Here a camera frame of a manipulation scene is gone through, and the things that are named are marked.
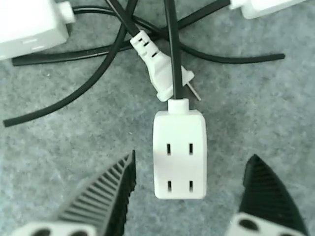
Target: power plug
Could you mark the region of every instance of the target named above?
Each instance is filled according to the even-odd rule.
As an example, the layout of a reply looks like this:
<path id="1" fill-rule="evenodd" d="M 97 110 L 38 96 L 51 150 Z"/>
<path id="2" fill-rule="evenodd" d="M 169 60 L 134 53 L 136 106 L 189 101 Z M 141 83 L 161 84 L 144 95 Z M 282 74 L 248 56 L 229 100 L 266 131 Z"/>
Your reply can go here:
<path id="1" fill-rule="evenodd" d="M 65 43 L 66 24 L 75 17 L 69 2 L 1 0 L 0 60 L 39 52 Z"/>
<path id="2" fill-rule="evenodd" d="M 202 199 L 207 190 L 206 122 L 189 100 L 168 100 L 153 125 L 154 189 L 159 199 Z"/>
<path id="3" fill-rule="evenodd" d="M 149 36 L 141 30 L 130 40 L 131 45 L 145 62 L 150 76 L 150 81 L 157 90 L 157 97 L 165 102 L 173 96 L 173 75 L 171 57 L 161 52 Z M 194 78 L 192 71 L 187 71 L 182 66 L 183 86 L 188 85 L 199 99 L 198 94 L 189 82 Z"/>
<path id="4" fill-rule="evenodd" d="M 306 0 L 231 0 L 230 9 L 242 8 L 245 18 L 267 15 Z"/>
<path id="5" fill-rule="evenodd" d="M 229 226 L 226 236 L 305 236 L 288 227 L 240 212 Z"/>

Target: white adapter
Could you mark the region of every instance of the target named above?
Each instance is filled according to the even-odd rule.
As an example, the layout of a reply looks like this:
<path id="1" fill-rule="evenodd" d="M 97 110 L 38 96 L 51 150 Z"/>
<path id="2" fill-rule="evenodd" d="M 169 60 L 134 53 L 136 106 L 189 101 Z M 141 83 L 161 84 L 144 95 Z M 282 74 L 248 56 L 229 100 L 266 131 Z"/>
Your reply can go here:
<path id="1" fill-rule="evenodd" d="M 75 17 L 69 2 L 1 0 L 0 60 L 31 54 L 65 43 L 66 24 Z"/>
<path id="2" fill-rule="evenodd" d="M 236 214 L 226 236 L 305 236 L 302 233 L 247 213 Z"/>
<path id="3" fill-rule="evenodd" d="M 207 192 L 207 132 L 189 100 L 168 100 L 153 124 L 154 189 L 159 199 L 202 199 Z"/>
<path id="4" fill-rule="evenodd" d="M 162 102 L 170 99 L 173 96 L 171 57 L 161 52 L 143 30 L 133 37 L 130 40 L 130 43 L 138 52 L 141 59 L 145 62 L 149 71 L 151 83 L 157 90 L 158 99 Z M 194 73 L 192 71 L 187 71 L 182 66 L 182 75 L 183 86 L 189 85 L 189 88 L 195 94 L 195 91 L 189 84 L 189 82 L 194 78 Z"/>
<path id="5" fill-rule="evenodd" d="M 231 0 L 230 9 L 242 8 L 245 18 L 267 15 L 306 0 Z"/>
<path id="6" fill-rule="evenodd" d="M 92 225 L 71 222 L 31 222 L 16 231 L 11 236 L 96 236 Z"/>

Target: extension cord outlet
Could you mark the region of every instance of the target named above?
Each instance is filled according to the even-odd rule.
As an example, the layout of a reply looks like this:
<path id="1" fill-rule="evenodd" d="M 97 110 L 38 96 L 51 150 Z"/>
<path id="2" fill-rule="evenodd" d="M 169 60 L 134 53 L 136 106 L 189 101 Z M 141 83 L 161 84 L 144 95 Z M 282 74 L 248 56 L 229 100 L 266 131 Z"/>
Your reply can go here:
<path id="1" fill-rule="evenodd" d="M 150 81 L 157 90 L 157 98 L 161 102 L 170 99 L 173 96 L 171 57 L 161 52 L 143 30 L 133 37 L 130 43 L 148 68 Z M 182 77 L 185 86 L 194 78 L 194 73 L 182 66 Z"/>
<path id="2" fill-rule="evenodd" d="M 306 0 L 231 0 L 230 9 L 242 8 L 246 19 L 264 16 Z"/>
<path id="3" fill-rule="evenodd" d="M 69 2 L 1 0 L 0 60 L 39 52 L 65 43 L 66 24 L 75 17 Z"/>
<path id="4" fill-rule="evenodd" d="M 168 100 L 153 125 L 154 189 L 159 199 L 202 199 L 207 190 L 207 132 L 189 100 Z"/>
<path id="5" fill-rule="evenodd" d="M 305 236 L 304 234 L 282 225 L 249 215 L 236 214 L 226 236 Z"/>

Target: black cable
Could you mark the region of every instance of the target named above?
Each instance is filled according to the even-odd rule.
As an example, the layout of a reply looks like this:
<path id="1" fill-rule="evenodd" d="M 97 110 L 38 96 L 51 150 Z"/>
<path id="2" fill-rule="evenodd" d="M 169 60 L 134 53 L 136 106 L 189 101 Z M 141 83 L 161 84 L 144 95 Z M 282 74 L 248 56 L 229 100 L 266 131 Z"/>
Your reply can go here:
<path id="1" fill-rule="evenodd" d="M 140 30 L 136 24 L 132 21 L 131 16 L 128 16 L 117 0 L 105 0 L 110 8 L 116 13 L 116 16 L 121 23 L 126 27 L 126 30 L 130 33 L 131 37 L 135 37 Z"/>
<path id="2" fill-rule="evenodd" d="M 127 7 L 126 7 L 126 12 L 128 15 L 133 15 L 134 10 L 137 6 L 138 0 L 128 0 Z M 115 42 L 110 49 L 107 57 L 105 60 L 102 62 L 102 64 L 99 66 L 99 68 L 96 70 L 96 72 L 80 87 L 78 88 L 75 92 L 70 94 L 69 96 L 65 97 L 63 100 L 46 107 L 44 109 L 38 110 L 36 112 L 32 112 L 29 114 L 26 114 L 21 117 L 16 117 L 16 118 L 11 118 L 3 121 L 3 124 L 5 127 L 10 127 L 14 125 L 18 125 L 21 123 L 25 123 L 43 116 L 46 116 L 50 113 L 53 113 L 69 103 L 73 102 L 77 98 L 79 98 L 82 94 L 84 94 L 87 90 L 89 90 L 100 78 L 101 76 L 105 73 L 111 62 L 114 60 L 122 42 L 124 41 L 124 38 L 127 34 L 127 31 L 125 29 L 125 26 L 122 24 L 119 32 L 117 34 L 117 37 L 115 39 Z"/>
<path id="3" fill-rule="evenodd" d="M 179 42 L 178 22 L 174 0 L 164 0 L 165 16 L 171 49 L 174 99 L 183 99 L 182 60 Z"/>
<path id="4" fill-rule="evenodd" d="M 201 18 L 221 9 L 222 7 L 229 5 L 229 1 L 227 0 L 216 0 L 215 2 L 203 7 L 202 9 L 192 13 L 189 16 L 181 19 L 179 21 L 179 29 L 183 29 L 184 27 L 193 24 L 195 21 L 200 20 Z M 109 9 L 108 7 L 101 7 L 101 6 L 80 6 L 74 8 L 75 14 L 83 14 L 83 13 L 100 13 L 100 14 L 107 14 L 107 15 L 115 15 L 115 13 Z M 153 31 L 154 33 L 149 34 L 150 38 L 155 41 L 161 37 L 161 33 L 165 33 L 166 31 L 163 29 L 159 29 L 158 27 L 152 25 L 151 23 L 139 18 L 133 17 L 134 21 L 139 24 L 140 26 Z M 43 63 L 56 63 L 56 62 L 66 62 L 66 61 L 73 61 L 73 60 L 80 60 L 80 59 L 87 59 L 93 58 L 98 56 L 103 56 L 108 54 L 108 50 L 111 46 L 104 46 L 94 49 L 87 49 L 81 50 L 78 52 L 67 52 L 67 53 L 58 53 L 58 54 L 30 54 L 26 56 L 21 56 L 18 58 L 12 59 L 14 66 L 22 66 L 22 65 L 33 65 L 33 64 L 43 64 Z M 129 41 L 125 41 L 123 46 L 120 48 L 120 51 L 128 50 L 132 48 Z M 284 54 L 272 54 L 272 55 L 265 55 L 259 57 L 248 57 L 248 58 L 226 58 L 220 56 L 213 56 L 210 54 L 205 54 L 203 52 L 197 51 L 191 47 L 186 45 L 181 45 L 181 48 L 201 59 L 218 62 L 218 63 L 230 63 L 230 64 L 245 64 L 245 63 L 258 63 L 258 62 L 266 62 L 266 61 L 275 61 L 284 59 Z"/>

